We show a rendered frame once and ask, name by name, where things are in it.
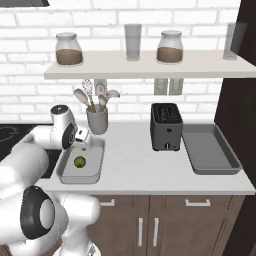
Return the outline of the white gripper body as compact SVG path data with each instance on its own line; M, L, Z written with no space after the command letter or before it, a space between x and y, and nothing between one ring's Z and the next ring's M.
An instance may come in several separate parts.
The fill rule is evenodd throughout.
M83 151L93 147L93 138L91 136L86 137L85 139L76 138L72 144L73 148L79 148Z

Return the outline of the green lime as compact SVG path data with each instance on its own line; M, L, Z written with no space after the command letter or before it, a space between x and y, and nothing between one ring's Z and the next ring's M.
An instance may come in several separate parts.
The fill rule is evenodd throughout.
M82 156L76 157L74 165L76 168L83 168L86 165L86 159Z

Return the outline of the grey utensil pot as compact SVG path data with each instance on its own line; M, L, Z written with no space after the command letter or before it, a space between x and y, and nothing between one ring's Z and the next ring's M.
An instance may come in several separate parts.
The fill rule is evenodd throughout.
M108 129L108 109L105 108L104 111L101 111L98 104L95 105L95 109L95 112L86 110L88 126L93 134L101 135Z

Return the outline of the wooden spoon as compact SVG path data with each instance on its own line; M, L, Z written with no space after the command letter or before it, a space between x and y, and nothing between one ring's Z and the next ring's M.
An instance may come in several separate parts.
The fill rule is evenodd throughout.
M109 100L110 98L119 98L120 93L116 90L109 90L106 92L106 99Z
M100 108L100 111L103 112L106 108L106 104L107 104L107 99L105 96L103 95L99 95L98 96L98 100L99 100L99 108Z
M88 98L87 98L86 94L81 89L75 89L74 95L80 102L85 104L88 107L88 109L91 109Z

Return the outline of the slotted metal spatula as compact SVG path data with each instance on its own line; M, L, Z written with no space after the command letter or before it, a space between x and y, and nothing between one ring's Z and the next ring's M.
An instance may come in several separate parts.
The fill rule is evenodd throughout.
M87 97L90 100L91 111L96 112L95 105L94 105L93 98L92 98L92 82L89 79L86 79L82 82L82 87L83 87L85 94L87 95Z

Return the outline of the brown drawer front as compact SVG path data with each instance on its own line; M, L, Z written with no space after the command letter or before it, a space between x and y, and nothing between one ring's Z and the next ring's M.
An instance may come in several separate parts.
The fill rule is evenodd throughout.
M186 207L185 199L192 202L204 202L209 199L210 207ZM151 196L149 213L152 216L209 216L215 217L226 214L231 210L234 196L231 195L164 195Z
M96 198L100 202L108 202L111 199L115 199L114 207L101 206L102 216L116 217L131 217L134 215L133 197L130 195L96 195Z

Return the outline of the black hob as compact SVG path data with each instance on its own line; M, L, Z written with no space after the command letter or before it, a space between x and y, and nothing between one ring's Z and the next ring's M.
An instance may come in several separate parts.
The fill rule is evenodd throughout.
M36 124L0 124L0 161L2 161ZM49 166L42 179L50 179L61 154L60 150L47 150Z

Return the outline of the dark grey toaster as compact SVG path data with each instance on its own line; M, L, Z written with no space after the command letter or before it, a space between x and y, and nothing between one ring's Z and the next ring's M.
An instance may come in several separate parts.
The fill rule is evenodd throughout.
M183 120L175 103L151 105L150 135L155 151L179 151Z

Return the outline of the brown cupboard door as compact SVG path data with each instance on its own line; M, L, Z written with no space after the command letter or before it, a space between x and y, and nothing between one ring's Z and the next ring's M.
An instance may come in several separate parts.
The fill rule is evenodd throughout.
M143 218L143 243L138 247L138 219ZM100 216L90 225L88 233L98 247L101 256L146 256L147 217L134 214L131 217Z
M226 214L209 216L160 216L157 246L153 247L154 218L148 229L147 256L222 256L221 239Z

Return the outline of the glass jar with brown contents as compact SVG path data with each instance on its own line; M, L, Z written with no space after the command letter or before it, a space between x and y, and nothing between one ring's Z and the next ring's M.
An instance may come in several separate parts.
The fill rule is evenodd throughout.
M62 66L73 66L83 62L83 54L74 32L56 34L56 61Z
M157 61L164 64L180 63L183 59L182 32L165 30L157 48Z

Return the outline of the clear drinking glass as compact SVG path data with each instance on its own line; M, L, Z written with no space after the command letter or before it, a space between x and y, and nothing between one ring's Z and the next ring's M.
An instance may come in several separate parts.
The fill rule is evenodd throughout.
M128 61L138 61L140 59L140 46L141 46L141 24L125 24L125 46L126 46L126 59Z

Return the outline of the grey baking tray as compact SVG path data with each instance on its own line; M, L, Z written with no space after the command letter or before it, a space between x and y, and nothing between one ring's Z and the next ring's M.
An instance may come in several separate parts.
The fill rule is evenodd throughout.
M235 175L238 157L216 124L185 124L182 137L193 171L198 175Z

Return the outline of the dark brown tall cabinet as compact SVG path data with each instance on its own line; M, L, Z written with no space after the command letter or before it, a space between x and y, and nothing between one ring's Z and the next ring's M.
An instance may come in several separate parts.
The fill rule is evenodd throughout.
M238 55L256 67L256 0L241 0L247 24ZM214 118L256 189L256 78L224 79ZM256 194L246 196L223 256L256 256Z

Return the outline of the white wall outlet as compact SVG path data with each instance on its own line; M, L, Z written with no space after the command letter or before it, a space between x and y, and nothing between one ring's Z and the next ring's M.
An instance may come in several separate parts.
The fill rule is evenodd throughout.
M183 78L171 79L169 82L169 94L181 95L183 90Z
M99 95L106 95L107 92L107 80L106 79L95 79L94 80L94 88L95 94Z
M154 94L155 95L166 95L168 87L167 79L155 79L154 80Z

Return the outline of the white wall shelf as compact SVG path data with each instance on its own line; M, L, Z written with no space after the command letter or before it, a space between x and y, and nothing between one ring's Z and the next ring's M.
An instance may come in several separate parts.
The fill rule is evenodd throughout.
M154 51L127 61L123 51L86 51L78 66L53 63L45 79L256 78L256 66L241 57L224 60L218 50L186 50L180 64L161 64Z

